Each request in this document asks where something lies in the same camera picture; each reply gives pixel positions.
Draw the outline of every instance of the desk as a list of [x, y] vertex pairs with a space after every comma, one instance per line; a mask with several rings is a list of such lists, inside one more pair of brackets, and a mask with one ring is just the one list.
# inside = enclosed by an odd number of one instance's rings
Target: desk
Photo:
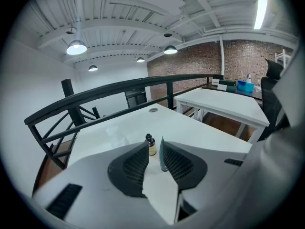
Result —
[[[158, 111], [148, 112], [151, 108], [158, 108]], [[144, 141], [147, 133], [155, 139], [158, 152], [149, 157], [143, 194], [168, 224], [173, 224], [175, 218], [178, 186], [170, 173], [162, 172], [160, 168], [159, 146], [162, 136], [165, 141], [212, 150], [248, 153], [251, 148], [250, 143], [159, 104], [153, 104], [82, 129], [73, 146], [68, 166], [83, 157], [110, 150], [111, 143], [106, 134], [106, 129], [110, 126], [118, 126], [130, 144]]]
[[175, 100], [178, 113], [183, 113], [182, 105], [193, 107], [194, 119], [198, 119], [199, 110], [202, 110], [199, 117], [201, 121], [203, 111], [206, 111], [241, 122], [236, 137], [241, 135], [245, 125], [254, 127], [255, 130], [248, 141], [252, 144], [257, 142], [265, 127], [269, 126], [267, 117], [251, 97], [199, 88], [176, 96]]
[[[205, 89], [205, 88], [206, 89], [211, 89], [211, 90], [223, 91], [223, 90], [218, 90], [217, 86], [214, 86], [214, 85], [211, 85], [211, 84], [203, 87], [203, 89]], [[233, 94], [239, 94], [239, 95], [244, 95], [244, 96], [252, 97], [252, 98], [254, 98], [256, 100], [256, 102], [258, 104], [263, 104], [263, 102], [262, 102], [262, 100], [263, 100], [262, 92], [256, 92], [255, 90], [253, 90], [253, 92], [250, 93], [250, 92], [241, 91], [241, 90], [236, 89], [236, 91]]]

